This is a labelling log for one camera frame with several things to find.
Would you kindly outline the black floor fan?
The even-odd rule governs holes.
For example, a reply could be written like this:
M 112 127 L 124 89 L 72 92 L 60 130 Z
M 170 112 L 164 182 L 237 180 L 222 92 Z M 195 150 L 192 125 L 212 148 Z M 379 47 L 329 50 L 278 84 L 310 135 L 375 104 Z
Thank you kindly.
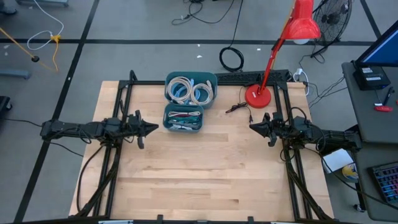
M 321 0 L 313 11 L 313 20 L 320 28 L 321 36 L 315 43 L 322 46 L 311 54 L 315 57 L 323 53 L 329 46 L 340 41 L 351 17 L 352 0 Z

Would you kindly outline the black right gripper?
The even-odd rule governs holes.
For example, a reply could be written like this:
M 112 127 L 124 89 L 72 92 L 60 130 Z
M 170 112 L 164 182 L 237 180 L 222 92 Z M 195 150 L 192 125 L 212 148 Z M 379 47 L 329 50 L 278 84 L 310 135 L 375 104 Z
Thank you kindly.
M 264 114 L 264 121 L 256 124 L 250 124 L 249 127 L 260 134 L 269 138 L 268 146 L 274 147 L 278 137 L 283 138 L 288 135 L 289 125 L 283 119 L 283 114 L 274 112 L 273 117 L 269 113 Z

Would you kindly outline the black computer monitor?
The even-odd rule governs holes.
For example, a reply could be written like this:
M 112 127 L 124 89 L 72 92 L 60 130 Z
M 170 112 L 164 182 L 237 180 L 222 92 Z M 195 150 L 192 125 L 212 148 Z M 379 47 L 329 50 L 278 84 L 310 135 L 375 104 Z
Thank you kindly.
M 360 67 L 398 67 L 398 20 L 357 60 Z

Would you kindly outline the grey desk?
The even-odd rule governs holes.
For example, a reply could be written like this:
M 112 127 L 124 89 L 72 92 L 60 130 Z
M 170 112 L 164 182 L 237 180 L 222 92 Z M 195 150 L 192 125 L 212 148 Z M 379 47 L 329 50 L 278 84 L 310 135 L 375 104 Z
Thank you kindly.
M 398 144 L 364 142 L 362 147 L 358 152 L 353 153 L 353 160 L 358 171 L 360 191 L 383 202 L 381 194 L 377 191 L 376 184 L 370 175 L 369 168 L 398 162 Z M 365 195 L 361 195 L 361 200 L 370 219 L 398 223 L 398 210 Z
M 359 89 L 354 78 L 355 68 L 351 62 L 341 64 L 351 102 L 356 115 L 361 138 L 365 142 L 398 144 L 398 68 L 385 67 L 394 93 L 388 101 L 391 112 L 376 111 L 374 104 L 384 101 L 389 88 L 382 90 Z

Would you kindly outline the large teal plastic bin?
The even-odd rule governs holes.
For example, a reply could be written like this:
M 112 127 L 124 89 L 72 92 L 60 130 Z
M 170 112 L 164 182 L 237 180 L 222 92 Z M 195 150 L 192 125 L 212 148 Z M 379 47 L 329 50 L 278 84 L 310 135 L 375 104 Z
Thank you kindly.
M 172 72 L 165 79 L 165 97 L 178 105 L 210 109 L 218 90 L 218 79 L 210 72 Z

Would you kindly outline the yellow blue round disc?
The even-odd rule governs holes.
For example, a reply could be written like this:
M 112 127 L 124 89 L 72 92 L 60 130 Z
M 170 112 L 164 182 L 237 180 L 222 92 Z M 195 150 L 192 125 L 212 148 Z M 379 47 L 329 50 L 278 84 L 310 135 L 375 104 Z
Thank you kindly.
M 341 169 L 343 177 L 349 180 L 358 179 L 358 171 L 355 163 L 348 164 Z

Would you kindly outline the black pen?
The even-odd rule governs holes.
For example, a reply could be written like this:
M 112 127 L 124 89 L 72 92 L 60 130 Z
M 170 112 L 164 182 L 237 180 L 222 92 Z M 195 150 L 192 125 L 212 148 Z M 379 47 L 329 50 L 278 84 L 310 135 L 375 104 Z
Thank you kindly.
M 387 92 L 387 95 L 386 95 L 386 97 L 385 97 L 385 99 L 384 99 L 384 101 L 383 101 L 383 105 L 384 105 L 384 106 L 386 106 L 386 105 L 388 104 L 388 101 L 389 101 L 391 95 L 392 95 L 394 92 L 395 92 L 394 87 L 393 87 L 393 86 L 390 87 L 389 90 L 388 90 L 388 92 Z

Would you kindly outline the black caster wheel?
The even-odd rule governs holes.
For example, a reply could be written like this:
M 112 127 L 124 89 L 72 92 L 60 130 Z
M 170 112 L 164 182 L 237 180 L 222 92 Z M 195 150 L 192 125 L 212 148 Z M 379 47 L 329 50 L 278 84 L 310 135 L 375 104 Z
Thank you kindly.
M 11 99 L 8 96 L 0 96 L 0 113 L 12 109 Z

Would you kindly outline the black box device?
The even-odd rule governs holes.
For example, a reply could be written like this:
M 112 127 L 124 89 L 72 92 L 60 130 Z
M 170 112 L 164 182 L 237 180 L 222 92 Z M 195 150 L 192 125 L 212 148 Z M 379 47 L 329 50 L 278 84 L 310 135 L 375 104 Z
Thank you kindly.
M 391 84 L 382 67 L 362 66 L 356 62 L 353 62 L 353 65 L 353 76 L 360 90 L 381 90 Z

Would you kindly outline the black keyboard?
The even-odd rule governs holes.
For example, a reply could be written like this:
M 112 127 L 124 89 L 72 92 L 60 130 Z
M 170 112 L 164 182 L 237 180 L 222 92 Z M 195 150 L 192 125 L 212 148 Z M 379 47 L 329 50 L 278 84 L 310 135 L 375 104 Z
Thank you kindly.
M 265 71 L 216 73 L 219 85 L 261 84 Z M 268 83 L 289 82 L 291 75 L 288 70 L 271 70 Z

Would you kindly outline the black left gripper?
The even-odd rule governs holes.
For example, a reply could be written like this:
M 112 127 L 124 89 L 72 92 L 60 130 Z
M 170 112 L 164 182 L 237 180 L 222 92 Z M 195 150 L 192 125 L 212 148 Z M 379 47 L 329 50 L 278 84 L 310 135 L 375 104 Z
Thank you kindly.
M 159 128 L 158 124 L 144 121 L 139 110 L 135 110 L 134 114 L 128 116 L 127 125 L 132 135 L 137 137 L 139 149 L 144 148 L 144 137 Z

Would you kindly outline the white paper sheet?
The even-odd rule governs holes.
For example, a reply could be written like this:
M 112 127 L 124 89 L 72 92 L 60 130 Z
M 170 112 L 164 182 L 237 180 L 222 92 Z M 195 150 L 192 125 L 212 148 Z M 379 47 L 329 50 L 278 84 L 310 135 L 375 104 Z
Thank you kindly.
M 322 157 L 323 169 L 327 174 L 352 164 L 354 160 L 345 149 L 339 149 Z

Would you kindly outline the small teal plastic bin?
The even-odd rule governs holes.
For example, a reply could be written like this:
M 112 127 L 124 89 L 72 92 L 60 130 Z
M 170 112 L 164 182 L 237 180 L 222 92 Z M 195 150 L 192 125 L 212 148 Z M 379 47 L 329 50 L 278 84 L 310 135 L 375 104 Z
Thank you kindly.
M 199 116 L 168 117 L 170 111 L 199 111 Z M 169 103 L 164 109 L 163 126 L 165 129 L 181 133 L 197 133 L 204 123 L 204 109 L 198 105 L 178 105 Z

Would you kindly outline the red desk lamp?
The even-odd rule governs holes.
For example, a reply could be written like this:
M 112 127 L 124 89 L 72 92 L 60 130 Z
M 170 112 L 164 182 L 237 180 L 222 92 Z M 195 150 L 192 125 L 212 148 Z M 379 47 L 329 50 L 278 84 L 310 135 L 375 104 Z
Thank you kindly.
M 249 106 L 264 108 L 271 102 L 271 93 L 266 85 L 277 53 L 286 40 L 309 40 L 320 37 L 320 28 L 312 18 L 313 2 L 314 0 L 294 0 L 281 35 L 271 49 L 262 83 L 251 85 L 245 92 L 245 100 Z

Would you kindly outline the grey stand foot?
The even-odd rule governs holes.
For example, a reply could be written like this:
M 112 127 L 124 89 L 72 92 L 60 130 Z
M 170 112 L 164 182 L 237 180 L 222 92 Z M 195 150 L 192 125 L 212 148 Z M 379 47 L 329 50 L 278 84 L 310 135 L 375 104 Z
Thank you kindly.
M 15 0 L 17 4 L 22 3 L 39 3 L 39 4 L 58 4 L 64 7 L 69 6 L 69 0 Z
M 30 78 L 30 73 L 27 70 L 0 68 L 0 77 L 16 77 L 28 80 Z

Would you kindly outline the cream cable black tie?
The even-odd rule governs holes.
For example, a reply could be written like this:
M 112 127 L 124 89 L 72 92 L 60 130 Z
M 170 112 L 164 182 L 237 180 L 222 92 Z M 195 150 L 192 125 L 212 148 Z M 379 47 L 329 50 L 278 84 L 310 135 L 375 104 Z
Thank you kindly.
M 199 111 L 192 111 L 192 112 L 170 111 L 168 113 L 168 117 L 199 116 L 199 115 L 201 115 Z

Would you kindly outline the white plug adapter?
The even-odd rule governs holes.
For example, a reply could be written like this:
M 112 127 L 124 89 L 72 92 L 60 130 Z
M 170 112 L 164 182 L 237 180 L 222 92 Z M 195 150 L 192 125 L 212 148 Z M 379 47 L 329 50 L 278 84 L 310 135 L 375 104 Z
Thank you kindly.
M 296 72 L 292 75 L 292 78 L 294 82 L 300 82 L 300 77 L 303 76 L 305 79 L 302 81 L 302 83 L 306 87 L 306 93 L 305 96 L 308 96 L 309 94 L 309 87 L 308 87 L 308 75 L 304 72 L 302 68 L 298 68 Z

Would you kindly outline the backlit colourful keyboard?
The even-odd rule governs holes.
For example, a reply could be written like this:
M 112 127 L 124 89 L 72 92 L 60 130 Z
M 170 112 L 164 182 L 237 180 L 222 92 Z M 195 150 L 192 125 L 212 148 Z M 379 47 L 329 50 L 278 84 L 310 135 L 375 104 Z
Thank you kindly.
M 368 172 L 383 200 L 398 207 L 398 162 L 370 167 Z

